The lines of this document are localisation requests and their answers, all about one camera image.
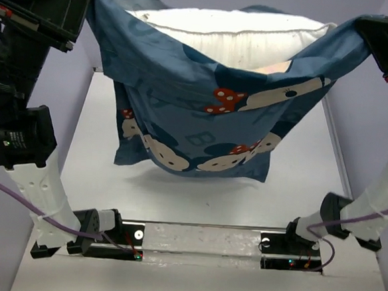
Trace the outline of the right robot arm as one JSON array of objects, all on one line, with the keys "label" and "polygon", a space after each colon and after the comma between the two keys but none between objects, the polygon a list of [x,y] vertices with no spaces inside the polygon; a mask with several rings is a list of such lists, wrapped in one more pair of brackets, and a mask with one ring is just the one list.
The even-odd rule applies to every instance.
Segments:
[{"label": "right robot arm", "polygon": [[[388,82],[388,17],[362,16],[355,20],[354,27]],[[326,235],[339,239],[353,235],[360,246],[377,252],[381,249],[380,234],[387,224],[388,160],[378,179],[356,200],[328,193],[318,212],[288,223],[280,244],[285,252],[294,254]]]}]

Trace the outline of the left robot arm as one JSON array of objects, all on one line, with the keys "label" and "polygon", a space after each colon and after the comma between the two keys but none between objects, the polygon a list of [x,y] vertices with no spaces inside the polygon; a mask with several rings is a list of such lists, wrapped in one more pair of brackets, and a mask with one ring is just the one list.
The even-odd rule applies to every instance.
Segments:
[{"label": "left robot arm", "polygon": [[28,105],[50,49],[72,50],[91,0],[0,0],[0,166],[17,184],[38,237],[33,258],[84,254],[122,235],[115,209],[73,211],[58,169],[49,108]]}]

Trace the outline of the blue letter-print pillowcase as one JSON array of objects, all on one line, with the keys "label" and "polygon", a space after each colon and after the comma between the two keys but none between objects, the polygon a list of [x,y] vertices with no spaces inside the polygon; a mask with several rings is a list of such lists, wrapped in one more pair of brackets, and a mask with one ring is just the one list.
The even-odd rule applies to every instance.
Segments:
[{"label": "blue letter-print pillowcase", "polygon": [[92,0],[86,18],[114,83],[117,165],[149,159],[184,177],[263,182],[270,154],[369,49],[355,19],[295,54],[285,72],[230,68],[131,15],[160,0]]}]

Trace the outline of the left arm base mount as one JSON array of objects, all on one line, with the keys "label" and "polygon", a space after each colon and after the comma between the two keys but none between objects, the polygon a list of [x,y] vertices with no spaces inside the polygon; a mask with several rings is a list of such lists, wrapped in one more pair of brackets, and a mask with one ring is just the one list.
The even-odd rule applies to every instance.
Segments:
[{"label": "left arm base mount", "polygon": [[141,262],[144,253],[142,244],[145,227],[145,223],[123,221],[121,229],[106,231],[108,239],[92,243],[83,256]]}]

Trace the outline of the white pillow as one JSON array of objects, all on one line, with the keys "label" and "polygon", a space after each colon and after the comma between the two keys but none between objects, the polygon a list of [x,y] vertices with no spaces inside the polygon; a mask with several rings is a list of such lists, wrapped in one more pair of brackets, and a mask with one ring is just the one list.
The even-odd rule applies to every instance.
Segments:
[{"label": "white pillow", "polygon": [[291,58],[336,28],[299,15],[215,9],[135,10],[131,15],[230,68],[288,70]]}]

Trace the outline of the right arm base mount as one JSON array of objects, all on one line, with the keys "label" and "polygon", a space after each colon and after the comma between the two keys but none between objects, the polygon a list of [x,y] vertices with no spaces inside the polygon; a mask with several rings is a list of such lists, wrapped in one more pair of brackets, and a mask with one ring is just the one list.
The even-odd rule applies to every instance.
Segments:
[{"label": "right arm base mount", "polygon": [[263,270],[299,270],[322,273],[320,249],[313,249],[300,242],[289,242],[282,232],[260,234],[258,249]]}]

